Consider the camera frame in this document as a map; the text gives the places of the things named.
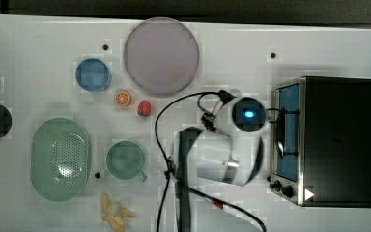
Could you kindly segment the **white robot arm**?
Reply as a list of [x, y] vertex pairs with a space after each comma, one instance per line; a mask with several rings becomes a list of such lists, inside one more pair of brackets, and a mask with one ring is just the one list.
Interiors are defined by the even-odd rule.
[[264, 156], [265, 107], [251, 97], [233, 98], [214, 118], [213, 130], [189, 127], [175, 137], [178, 232], [266, 232], [260, 220], [245, 220], [213, 204], [198, 189], [207, 179], [243, 187], [258, 174]]

